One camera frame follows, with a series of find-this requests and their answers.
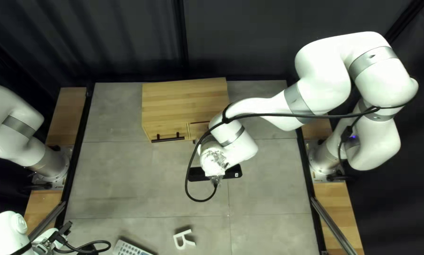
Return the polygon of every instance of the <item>black handle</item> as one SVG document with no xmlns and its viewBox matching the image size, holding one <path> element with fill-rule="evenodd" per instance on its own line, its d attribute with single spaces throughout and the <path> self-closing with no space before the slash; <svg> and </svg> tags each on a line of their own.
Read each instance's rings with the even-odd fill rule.
<svg viewBox="0 0 424 255">
<path fill-rule="evenodd" d="M 151 142 L 169 142 L 169 141 L 185 140 L 185 136 L 179 136 L 179 135 L 180 135 L 179 132 L 176 132 L 176 137 L 160 139 L 160 134 L 157 134 L 157 139 L 151 140 Z"/>
<path fill-rule="evenodd" d="M 329 175 L 327 176 L 327 181 L 355 181 L 355 178 L 350 175 Z"/>
</svg>

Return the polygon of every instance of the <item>silver band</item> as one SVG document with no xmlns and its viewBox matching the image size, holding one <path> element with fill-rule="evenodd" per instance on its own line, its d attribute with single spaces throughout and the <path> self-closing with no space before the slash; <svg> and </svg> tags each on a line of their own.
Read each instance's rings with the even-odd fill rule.
<svg viewBox="0 0 424 255">
<path fill-rule="evenodd" d="M 28 138 L 32 137 L 36 132 L 32 127 L 28 126 L 27 124 L 21 122 L 20 120 L 10 115 L 3 121 L 2 124 L 12 128 L 13 130 L 19 132 L 20 134 Z"/>
<path fill-rule="evenodd" d="M 360 101 L 358 102 L 358 108 L 360 109 L 360 112 L 366 111 L 367 107 L 365 105 L 365 102 L 363 102 L 363 99 L 360 99 Z M 395 115 L 396 114 L 380 115 L 377 113 L 368 113 L 368 114 L 365 114 L 365 117 L 373 121 L 387 121 L 394 118 Z"/>
<path fill-rule="evenodd" d="M 349 75 L 353 80 L 355 80 L 356 77 L 369 66 L 380 61 L 397 58 L 398 57 L 395 52 L 390 47 L 382 46 L 371 49 L 357 57 L 356 60 L 352 62 L 349 67 Z"/>
<path fill-rule="evenodd" d="M 45 147 L 42 159 L 36 164 L 28 166 L 30 170 L 45 177 L 45 181 L 54 181 L 67 171 L 68 161 L 61 152 L 55 152 Z"/>
<path fill-rule="evenodd" d="M 314 115 L 314 113 L 306 105 L 305 100 L 303 100 L 302 95 L 298 91 L 297 84 L 294 84 L 284 90 L 284 98 L 286 99 L 286 103 L 288 103 L 288 107 L 289 109 L 291 109 L 292 113 Z M 312 118 L 296 118 L 303 124 L 310 123 L 313 120 Z"/>
<path fill-rule="evenodd" d="M 244 126 L 242 126 L 242 127 L 241 127 L 238 131 L 237 131 L 237 133 L 235 133 L 235 134 L 234 134 L 234 136 L 232 136 L 231 138 L 229 138 L 227 141 L 224 141 L 224 142 L 220 143 L 220 145 L 221 145 L 222 147 L 225 147 L 225 146 L 230 145 L 232 142 L 234 142 L 235 140 L 237 140 L 237 138 L 239 138 L 239 137 L 243 134 L 243 131 L 245 131 L 245 127 L 244 127 Z"/>
</svg>

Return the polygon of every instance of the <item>table surface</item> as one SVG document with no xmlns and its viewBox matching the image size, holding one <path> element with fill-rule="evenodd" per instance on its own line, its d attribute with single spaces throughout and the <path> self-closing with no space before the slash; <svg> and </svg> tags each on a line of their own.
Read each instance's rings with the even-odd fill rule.
<svg viewBox="0 0 424 255">
<path fill-rule="evenodd" d="M 231 102 L 269 98 L 286 88 L 285 81 L 227 81 Z M 284 132 L 263 118 L 248 118 L 243 125 L 259 152 L 240 164 L 241 179 L 222 180 L 213 199 L 197 203 L 183 188 L 195 145 L 148 141 L 138 119 L 142 92 L 141 83 L 94 88 L 65 217 L 73 222 L 70 240 L 79 245 L 94 239 L 114 243 L 123 235 L 158 254 L 177 254 L 172 235 L 190 225 L 198 245 L 185 255 L 286 250 L 317 255 L 295 130 Z M 192 165 L 199 166 L 199 157 Z M 192 182 L 188 190 L 204 198 L 213 185 Z"/>
<path fill-rule="evenodd" d="M 61 89 L 47 142 L 62 145 L 74 143 L 84 105 L 84 95 L 85 88 Z M 302 130 L 305 139 L 326 138 L 332 131 L 327 119 L 319 119 L 304 125 Z M 314 184 L 314 189 L 317 199 L 343 231 L 358 254 L 364 254 L 346 184 L 319 183 Z M 61 194 L 61 191 L 33 191 L 31 193 L 25 213 L 28 233 L 58 204 Z M 322 228 L 328 252 L 332 255 L 344 254 L 324 223 Z"/>
</svg>

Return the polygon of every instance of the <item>remote control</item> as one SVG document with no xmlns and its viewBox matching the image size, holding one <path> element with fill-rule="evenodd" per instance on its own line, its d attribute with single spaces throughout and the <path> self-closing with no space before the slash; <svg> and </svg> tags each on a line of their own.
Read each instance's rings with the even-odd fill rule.
<svg viewBox="0 0 424 255">
<path fill-rule="evenodd" d="M 141 248 L 138 248 L 134 245 L 129 244 L 126 241 L 119 239 L 119 241 L 114 246 L 113 250 L 114 255 L 153 255 Z"/>
</svg>

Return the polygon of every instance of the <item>dark backdrop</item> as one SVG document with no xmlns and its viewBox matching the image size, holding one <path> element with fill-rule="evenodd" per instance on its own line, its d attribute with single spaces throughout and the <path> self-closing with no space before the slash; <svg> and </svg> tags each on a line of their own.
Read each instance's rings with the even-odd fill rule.
<svg viewBox="0 0 424 255">
<path fill-rule="evenodd" d="M 417 2 L 424 1 L 1 0 L 0 84 L 44 115 L 44 141 L 61 87 L 218 76 L 290 83 L 295 54 L 309 42 L 389 35 L 419 95 L 396 117 L 401 151 L 379 169 L 353 173 L 349 192 L 367 254 L 424 254 L 424 10 L 397 37 L 398 23 L 409 23 L 402 14 Z M 24 211 L 28 197 L 18 189 L 27 175 L 0 160 L 0 211 Z"/>
<path fill-rule="evenodd" d="M 424 255 L 424 9 L 392 47 L 419 83 L 395 117 L 401 150 L 377 169 L 353 171 L 348 188 L 367 255 Z"/>
</svg>

